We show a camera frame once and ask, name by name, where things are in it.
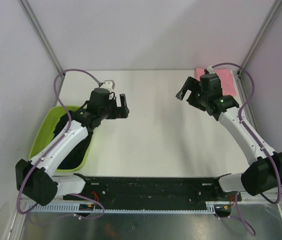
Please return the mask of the black printed t shirt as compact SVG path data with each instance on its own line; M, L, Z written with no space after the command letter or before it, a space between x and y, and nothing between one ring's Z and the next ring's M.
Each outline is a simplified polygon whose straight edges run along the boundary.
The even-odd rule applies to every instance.
M69 110L69 114L72 120L77 121L78 123L82 124L84 127L87 126L87 120L83 117L83 115L86 113L86 111L83 108L78 108L76 110ZM57 135L61 132L61 130L65 129L68 125L69 117L65 113L62 115L58 121L58 123L55 126L55 129L53 131L53 139L57 137ZM92 139L92 133L89 133L88 136L82 140L81 142L83 144L89 144L89 142Z

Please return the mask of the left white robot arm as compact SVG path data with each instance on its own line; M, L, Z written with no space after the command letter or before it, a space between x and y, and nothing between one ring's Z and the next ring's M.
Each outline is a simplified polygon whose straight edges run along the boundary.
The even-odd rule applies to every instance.
M62 161L103 120L126 119L129 115L125 94L119 95L120 105L111 88L95 88L89 100L72 113L67 112L67 122L56 137L30 160L21 159L15 166L18 196L27 196L35 203L46 206L55 197L75 194L86 200L92 188L82 177L54 176Z

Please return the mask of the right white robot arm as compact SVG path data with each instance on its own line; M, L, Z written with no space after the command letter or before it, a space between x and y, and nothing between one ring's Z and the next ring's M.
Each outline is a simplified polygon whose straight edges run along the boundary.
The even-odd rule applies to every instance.
M218 184L211 188L216 200L223 201L234 191L256 196L282 185L282 152L276 152L261 138L232 95L223 94L221 80L216 73L204 74L199 80L189 76L176 98L183 100L187 92L190 92L186 100L188 104L207 112L225 127L249 165L243 173L218 178Z

